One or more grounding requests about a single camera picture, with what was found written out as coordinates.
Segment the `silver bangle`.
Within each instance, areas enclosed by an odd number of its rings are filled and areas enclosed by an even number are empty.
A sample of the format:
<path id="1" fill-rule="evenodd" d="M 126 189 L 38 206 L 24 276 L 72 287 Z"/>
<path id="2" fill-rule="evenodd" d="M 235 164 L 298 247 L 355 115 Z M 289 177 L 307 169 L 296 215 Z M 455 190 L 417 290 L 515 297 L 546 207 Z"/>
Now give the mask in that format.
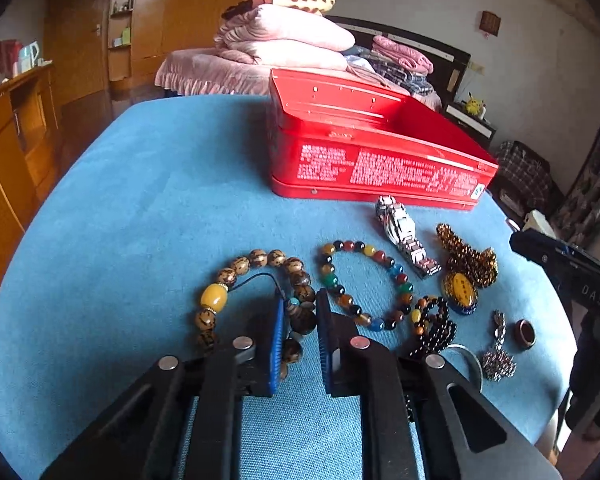
<path id="1" fill-rule="evenodd" d="M 472 352 L 464 344 L 449 344 L 441 352 L 441 355 L 452 364 L 452 367 L 466 382 L 471 384 L 472 388 L 478 393 L 483 392 L 484 376 L 475 352 Z"/>

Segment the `blue table cloth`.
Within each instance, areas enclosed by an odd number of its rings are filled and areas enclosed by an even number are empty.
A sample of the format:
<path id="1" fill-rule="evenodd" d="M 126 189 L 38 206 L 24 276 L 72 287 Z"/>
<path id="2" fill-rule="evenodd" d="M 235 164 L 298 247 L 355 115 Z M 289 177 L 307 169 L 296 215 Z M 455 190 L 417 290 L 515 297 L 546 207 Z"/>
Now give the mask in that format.
<path id="1" fill-rule="evenodd" d="M 115 120 L 58 183 L 0 287 L 0 451 L 21 479 L 38 479 L 66 446 L 151 364 L 196 352 L 193 315 L 215 273 L 254 248 L 308 266 L 333 240 L 360 240 L 396 261 L 374 205 L 285 200 L 268 183 L 268 99 L 200 96 L 143 102 Z M 513 378 L 483 394 L 535 443 L 568 387 L 576 344 L 544 271 L 509 247 L 501 209 L 411 208 L 430 254 L 449 223 L 492 247 L 500 273 L 479 309 L 457 316 L 456 340 L 490 346 L 491 314 L 526 318 L 536 344 Z M 272 399 L 247 399 L 242 479 L 361 479 L 358 398 L 332 399 L 314 332 Z"/>

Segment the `silver metal wristwatch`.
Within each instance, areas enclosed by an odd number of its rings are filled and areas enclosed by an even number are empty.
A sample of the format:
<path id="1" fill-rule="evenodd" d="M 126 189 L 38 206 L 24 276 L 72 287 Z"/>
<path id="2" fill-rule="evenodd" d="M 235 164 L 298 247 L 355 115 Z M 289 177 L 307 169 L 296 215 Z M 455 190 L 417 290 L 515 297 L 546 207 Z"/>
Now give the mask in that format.
<path id="1" fill-rule="evenodd" d="M 441 264 L 427 255 L 426 248 L 417 238 L 415 221 L 403 204 L 391 195 L 379 196 L 375 217 L 388 240 L 421 278 L 431 278 L 442 271 Z"/>

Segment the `red metal tin box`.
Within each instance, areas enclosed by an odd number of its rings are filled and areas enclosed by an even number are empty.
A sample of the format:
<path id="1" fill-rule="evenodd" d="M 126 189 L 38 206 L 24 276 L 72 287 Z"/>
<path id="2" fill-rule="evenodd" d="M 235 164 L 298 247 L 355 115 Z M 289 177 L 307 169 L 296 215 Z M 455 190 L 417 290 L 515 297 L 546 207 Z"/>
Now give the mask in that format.
<path id="1" fill-rule="evenodd" d="M 270 73 L 273 191 L 289 198 L 471 210 L 498 171 L 460 127 L 411 96 L 363 81 Z"/>

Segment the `plaid bag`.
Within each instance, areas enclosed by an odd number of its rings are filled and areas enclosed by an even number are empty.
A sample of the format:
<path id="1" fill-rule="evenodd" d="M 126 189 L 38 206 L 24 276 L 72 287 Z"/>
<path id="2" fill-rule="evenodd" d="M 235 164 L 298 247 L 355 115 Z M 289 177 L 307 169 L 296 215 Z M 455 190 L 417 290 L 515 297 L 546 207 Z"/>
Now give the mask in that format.
<path id="1" fill-rule="evenodd" d="M 498 171 L 488 190 L 515 219 L 537 210 L 550 218 L 565 195 L 550 174 L 550 163 L 528 145 L 505 141 L 494 153 Z"/>

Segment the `bed with pink cover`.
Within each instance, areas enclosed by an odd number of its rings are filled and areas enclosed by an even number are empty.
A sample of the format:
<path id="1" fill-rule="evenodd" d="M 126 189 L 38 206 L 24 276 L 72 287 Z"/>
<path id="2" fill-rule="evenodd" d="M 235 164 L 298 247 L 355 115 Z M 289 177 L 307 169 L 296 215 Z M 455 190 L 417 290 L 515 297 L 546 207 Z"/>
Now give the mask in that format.
<path id="1" fill-rule="evenodd" d="M 271 70 L 271 66 L 250 65 L 221 58 L 213 49 L 176 50 L 169 53 L 162 62 L 155 76 L 155 85 L 178 96 L 205 96 L 206 94 L 268 96 Z M 347 70 L 320 70 L 291 67 L 291 70 L 334 76 L 346 81 L 364 81 L 375 87 L 411 96 L 435 112 L 442 111 L 442 99 L 437 92 L 433 91 L 428 96 L 418 96 L 383 76 L 372 74 L 365 68 L 349 66 Z"/>

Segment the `dark nightstand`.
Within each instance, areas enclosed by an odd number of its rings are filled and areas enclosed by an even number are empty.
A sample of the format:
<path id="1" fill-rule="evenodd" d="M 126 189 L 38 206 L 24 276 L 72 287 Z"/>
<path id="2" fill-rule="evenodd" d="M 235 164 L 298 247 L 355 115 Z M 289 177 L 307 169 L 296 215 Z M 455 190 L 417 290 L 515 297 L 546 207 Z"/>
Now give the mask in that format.
<path id="1" fill-rule="evenodd" d="M 496 129 L 485 120 L 469 115 L 457 102 L 446 104 L 443 115 L 459 126 L 483 148 L 490 148 Z"/>

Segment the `yellow pikachu plush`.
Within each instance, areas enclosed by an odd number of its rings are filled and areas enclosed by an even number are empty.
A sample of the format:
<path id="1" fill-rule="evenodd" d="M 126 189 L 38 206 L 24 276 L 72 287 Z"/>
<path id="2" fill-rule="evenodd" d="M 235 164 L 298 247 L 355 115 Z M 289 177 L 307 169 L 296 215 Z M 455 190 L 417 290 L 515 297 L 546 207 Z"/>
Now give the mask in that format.
<path id="1" fill-rule="evenodd" d="M 477 99 L 469 92 L 467 100 L 464 103 L 464 110 L 469 116 L 483 120 L 484 116 L 486 116 L 486 102 Z"/>

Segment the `stack of pink quilts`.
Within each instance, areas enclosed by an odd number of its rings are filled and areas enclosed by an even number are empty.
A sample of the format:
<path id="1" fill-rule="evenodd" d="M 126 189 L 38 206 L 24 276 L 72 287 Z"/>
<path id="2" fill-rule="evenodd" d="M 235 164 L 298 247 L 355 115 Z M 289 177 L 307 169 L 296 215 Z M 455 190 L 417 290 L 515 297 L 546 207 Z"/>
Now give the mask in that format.
<path id="1" fill-rule="evenodd" d="M 262 4 L 224 22 L 216 32 L 219 55 L 242 64 L 345 70 L 343 52 L 353 35 L 320 14 Z"/>

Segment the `wooden sideboard cabinet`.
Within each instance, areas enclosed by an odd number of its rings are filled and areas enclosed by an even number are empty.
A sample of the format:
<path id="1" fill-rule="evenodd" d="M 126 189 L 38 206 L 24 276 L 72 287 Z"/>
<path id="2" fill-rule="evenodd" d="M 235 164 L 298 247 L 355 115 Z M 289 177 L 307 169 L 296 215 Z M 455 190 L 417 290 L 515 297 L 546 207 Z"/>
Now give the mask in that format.
<path id="1" fill-rule="evenodd" d="M 0 84 L 0 287 L 23 234 L 59 178 L 54 75 L 47 64 Z"/>

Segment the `folded plaid clothes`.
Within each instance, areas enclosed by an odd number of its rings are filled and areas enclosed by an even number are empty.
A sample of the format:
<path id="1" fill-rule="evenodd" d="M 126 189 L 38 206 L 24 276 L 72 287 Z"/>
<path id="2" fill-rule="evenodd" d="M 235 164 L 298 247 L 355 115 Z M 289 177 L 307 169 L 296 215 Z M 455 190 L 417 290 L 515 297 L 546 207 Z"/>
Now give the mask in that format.
<path id="1" fill-rule="evenodd" d="M 372 70 L 415 96 L 429 96 L 434 92 L 434 86 L 426 75 L 413 72 L 385 55 L 363 47 L 354 47 L 344 57 L 350 64 Z"/>

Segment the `folded pink clothes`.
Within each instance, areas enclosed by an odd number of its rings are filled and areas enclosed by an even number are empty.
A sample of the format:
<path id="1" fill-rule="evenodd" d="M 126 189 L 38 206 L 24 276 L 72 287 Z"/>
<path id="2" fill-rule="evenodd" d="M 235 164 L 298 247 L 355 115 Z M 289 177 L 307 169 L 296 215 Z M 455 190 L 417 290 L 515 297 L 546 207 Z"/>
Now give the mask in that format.
<path id="1" fill-rule="evenodd" d="M 421 75 L 430 75 L 434 72 L 434 64 L 419 50 L 405 44 L 377 35 L 373 38 L 372 50 L 385 58 L 390 58 L 409 72 Z"/>

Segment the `dark wooden headboard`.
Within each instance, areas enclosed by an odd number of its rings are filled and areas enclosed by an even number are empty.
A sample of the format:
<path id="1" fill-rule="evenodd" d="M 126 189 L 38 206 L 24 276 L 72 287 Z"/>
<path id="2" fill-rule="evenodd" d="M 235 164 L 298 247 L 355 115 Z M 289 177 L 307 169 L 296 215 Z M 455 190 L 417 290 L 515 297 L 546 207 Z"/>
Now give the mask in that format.
<path id="1" fill-rule="evenodd" d="M 381 35 L 398 44 L 405 44 L 407 47 L 419 50 L 434 64 L 434 72 L 428 76 L 428 80 L 437 91 L 442 103 L 448 104 L 455 100 L 460 83 L 468 69 L 469 53 L 439 40 L 390 25 L 337 15 L 327 15 L 327 18 L 352 32 L 357 46 L 370 49 L 373 38 Z"/>

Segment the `spotted rolled blanket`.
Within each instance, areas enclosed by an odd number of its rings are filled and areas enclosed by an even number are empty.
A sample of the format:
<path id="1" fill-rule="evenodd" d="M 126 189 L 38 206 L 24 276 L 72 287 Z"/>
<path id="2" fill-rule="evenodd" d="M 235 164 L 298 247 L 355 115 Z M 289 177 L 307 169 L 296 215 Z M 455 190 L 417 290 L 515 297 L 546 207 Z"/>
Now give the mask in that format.
<path id="1" fill-rule="evenodd" d="M 257 6 L 264 4 L 272 4 L 273 6 L 283 6 L 309 12 L 312 14 L 324 14 L 335 6 L 336 0 L 242 0 L 234 6 L 229 6 L 221 14 L 223 20 L 229 20 L 237 15 L 245 14 L 252 11 Z"/>

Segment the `wooden wardrobe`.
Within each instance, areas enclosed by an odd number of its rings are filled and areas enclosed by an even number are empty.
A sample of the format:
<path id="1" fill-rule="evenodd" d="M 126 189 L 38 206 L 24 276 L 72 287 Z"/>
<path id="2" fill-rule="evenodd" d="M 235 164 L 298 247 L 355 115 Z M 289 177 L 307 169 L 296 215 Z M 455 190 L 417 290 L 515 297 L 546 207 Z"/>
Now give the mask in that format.
<path id="1" fill-rule="evenodd" d="M 61 117 L 106 116 L 116 92 L 146 84 L 175 50 L 207 47 L 239 0 L 47 0 L 44 55 Z"/>

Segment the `white electric kettle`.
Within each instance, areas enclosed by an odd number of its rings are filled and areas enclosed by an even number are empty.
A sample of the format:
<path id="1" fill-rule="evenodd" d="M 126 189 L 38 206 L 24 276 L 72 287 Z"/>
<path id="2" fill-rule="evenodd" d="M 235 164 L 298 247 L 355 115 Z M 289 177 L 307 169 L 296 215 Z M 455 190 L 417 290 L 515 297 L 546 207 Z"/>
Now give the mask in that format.
<path id="1" fill-rule="evenodd" d="M 20 73 L 25 73 L 35 68 L 40 52 L 40 46 L 36 41 L 27 44 L 19 50 L 18 63 Z"/>

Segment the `red box on sideboard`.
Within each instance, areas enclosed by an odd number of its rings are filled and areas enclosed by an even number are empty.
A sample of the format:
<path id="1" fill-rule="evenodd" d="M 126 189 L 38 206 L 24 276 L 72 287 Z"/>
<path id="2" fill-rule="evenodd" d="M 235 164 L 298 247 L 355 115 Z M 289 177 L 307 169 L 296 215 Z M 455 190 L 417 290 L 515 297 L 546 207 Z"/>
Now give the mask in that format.
<path id="1" fill-rule="evenodd" d="M 0 84 L 18 75 L 16 67 L 22 43 L 17 39 L 0 40 Z"/>

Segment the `brown wall ornament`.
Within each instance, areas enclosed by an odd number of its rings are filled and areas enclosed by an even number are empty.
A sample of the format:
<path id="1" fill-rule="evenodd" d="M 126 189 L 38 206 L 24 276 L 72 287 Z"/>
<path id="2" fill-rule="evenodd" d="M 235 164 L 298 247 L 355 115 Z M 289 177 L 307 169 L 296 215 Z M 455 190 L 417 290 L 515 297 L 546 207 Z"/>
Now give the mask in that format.
<path id="1" fill-rule="evenodd" d="M 479 20 L 479 32 L 485 37 L 497 37 L 500 32 L 502 19 L 490 11 L 482 11 Z"/>

